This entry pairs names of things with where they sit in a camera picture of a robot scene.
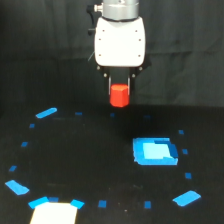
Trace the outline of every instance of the blue tape marker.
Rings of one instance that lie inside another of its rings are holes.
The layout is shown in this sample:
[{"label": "blue tape marker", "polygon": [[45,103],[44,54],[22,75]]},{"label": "blue tape marker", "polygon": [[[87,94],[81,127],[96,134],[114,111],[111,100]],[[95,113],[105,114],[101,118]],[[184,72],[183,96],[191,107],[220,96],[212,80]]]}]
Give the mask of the blue tape marker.
[{"label": "blue tape marker", "polygon": [[185,173],[186,179],[192,179],[191,173]]},{"label": "blue tape marker", "polygon": [[30,208],[34,209],[36,208],[38,205],[44,204],[46,202],[49,202],[47,197],[43,197],[43,198],[39,198],[35,201],[31,201],[28,203],[28,205],[30,206]]},{"label": "blue tape marker", "polygon": [[99,204],[98,204],[98,207],[99,208],[106,208],[107,207],[107,201],[100,200]]},{"label": "blue tape marker", "polygon": [[26,194],[29,189],[18,184],[16,181],[11,180],[5,183],[6,186],[8,186],[14,193],[16,193],[17,195],[22,195],[22,194]]},{"label": "blue tape marker", "polygon": [[34,128],[35,127],[35,124],[30,124],[30,128]]},{"label": "blue tape marker", "polygon": [[58,198],[55,198],[55,197],[51,197],[51,198],[48,198],[49,202],[58,202]]},{"label": "blue tape marker", "polygon": [[151,202],[150,201],[145,201],[145,208],[150,209],[151,208]]},{"label": "blue tape marker", "polygon": [[9,172],[14,172],[16,168],[17,166],[11,166],[11,168],[9,169]]},{"label": "blue tape marker", "polygon": [[187,193],[174,198],[173,201],[176,202],[179,206],[183,207],[199,198],[201,198],[201,195],[197,194],[194,191],[188,191]]},{"label": "blue tape marker", "polygon": [[82,116],[82,112],[76,112],[75,115]]},{"label": "blue tape marker", "polygon": [[37,118],[41,119],[47,117],[57,111],[57,108],[50,108],[36,115]]},{"label": "blue tape marker", "polygon": [[179,134],[180,135],[184,135],[184,131],[183,130],[179,130]]},{"label": "blue tape marker", "polygon": [[82,208],[82,206],[84,205],[85,203],[81,202],[81,201],[77,201],[77,200],[73,200],[71,202],[71,205],[73,205],[74,207],[80,209]]},{"label": "blue tape marker", "polygon": [[169,138],[137,138],[133,139],[134,161],[140,165],[177,165],[177,158],[163,157],[161,159],[146,159],[143,144],[155,143],[155,141],[170,141]]},{"label": "blue tape marker", "polygon": [[182,152],[183,152],[184,155],[187,155],[188,154],[187,149],[182,149]]},{"label": "blue tape marker", "polygon": [[145,119],[150,119],[151,116],[150,116],[150,115],[144,115],[144,118],[145,118]]},{"label": "blue tape marker", "polygon": [[28,145],[28,142],[23,142],[21,147],[26,147]]}]

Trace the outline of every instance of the black floor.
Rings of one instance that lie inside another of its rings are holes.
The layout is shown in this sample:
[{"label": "black floor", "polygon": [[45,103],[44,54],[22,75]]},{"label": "black floor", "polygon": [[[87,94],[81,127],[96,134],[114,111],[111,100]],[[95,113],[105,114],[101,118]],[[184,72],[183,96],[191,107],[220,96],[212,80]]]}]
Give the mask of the black floor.
[{"label": "black floor", "polygon": [[[33,213],[28,202],[44,196],[85,202],[77,224],[223,223],[223,109],[57,108],[36,119],[48,108],[12,107],[0,120],[0,223],[28,224]],[[170,138],[178,149],[178,166],[138,165],[132,147],[137,137]],[[24,141],[28,146],[22,148]],[[12,165],[17,169],[10,173]],[[186,172],[192,180],[185,179]],[[17,196],[5,185],[10,180],[30,192]],[[186,207],[172,202],[189,190],[201,199]],[[107,201],[106,209],[98,208],[99,200]],[[144,201],[151,201],[152,208],[144,209]]]}]

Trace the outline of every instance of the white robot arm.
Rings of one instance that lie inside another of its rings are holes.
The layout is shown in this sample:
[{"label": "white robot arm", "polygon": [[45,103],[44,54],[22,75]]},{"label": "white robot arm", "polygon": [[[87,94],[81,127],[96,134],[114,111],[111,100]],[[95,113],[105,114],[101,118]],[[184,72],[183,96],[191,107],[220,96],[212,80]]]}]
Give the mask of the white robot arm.
[{"label": "white robot arm", "polygon": [[109,79],[109,94],[109,67],[129,67],[130,95],[130,89],[134,89],[134,79],[150,64],[149,61],[145,61],[146,35],[143,19],[139,17],[139,0],[103,0],[101,5],[87,6],[87,12],[92,18],[93,25],[91,13],[102,13],[96,28],[89,29],[88,33],[95,33],[97,69],[103,73],[104,78]]}]

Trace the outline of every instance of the red block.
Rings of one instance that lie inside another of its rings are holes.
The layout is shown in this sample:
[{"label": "red block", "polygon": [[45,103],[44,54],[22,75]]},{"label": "red block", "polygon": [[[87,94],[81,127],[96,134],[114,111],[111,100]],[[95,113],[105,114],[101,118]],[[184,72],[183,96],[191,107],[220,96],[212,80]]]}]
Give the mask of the red block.
[{"label": "red block", "polygon": [[110,91],[110,103],[114,107],[127,106],[129,104],[128,85],[112,85]]}]

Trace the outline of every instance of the metal cylinder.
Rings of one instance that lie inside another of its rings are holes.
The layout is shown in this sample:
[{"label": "metal cylinder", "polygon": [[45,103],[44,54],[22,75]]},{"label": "metal cylinder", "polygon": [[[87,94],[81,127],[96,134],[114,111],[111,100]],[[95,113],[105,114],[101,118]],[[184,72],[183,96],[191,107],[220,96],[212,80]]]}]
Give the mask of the metal cylinder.
[{"label": "metal cylinder", "polygon": [[139,0],[103,0],[102,16],[114,21],[129,21],[139,16]]}]

